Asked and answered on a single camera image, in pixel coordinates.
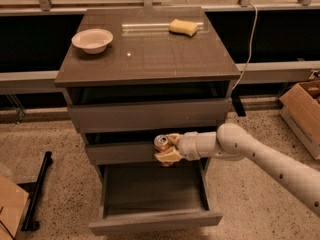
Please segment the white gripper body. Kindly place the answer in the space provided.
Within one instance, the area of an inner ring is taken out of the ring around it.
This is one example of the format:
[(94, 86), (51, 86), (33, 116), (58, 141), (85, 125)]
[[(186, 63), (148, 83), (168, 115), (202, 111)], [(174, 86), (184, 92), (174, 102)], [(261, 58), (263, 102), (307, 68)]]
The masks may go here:
[(197, 132), (189, 132), (180, 136), (177, 149), (182, 158), (193, 161), (199, 160), (200, 156), (197, 150)]

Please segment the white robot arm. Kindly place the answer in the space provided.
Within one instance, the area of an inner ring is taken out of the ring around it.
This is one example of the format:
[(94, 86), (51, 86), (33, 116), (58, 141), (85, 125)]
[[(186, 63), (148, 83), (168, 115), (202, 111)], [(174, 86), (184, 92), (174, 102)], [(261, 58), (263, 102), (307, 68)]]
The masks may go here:
[(247, 158), (320, 216), (320, 172), (264, 145), (234, 123), (224, 123), (213, 132), (158, 135), (154, 147), (155, 158), (165, 165), (182, 159)]

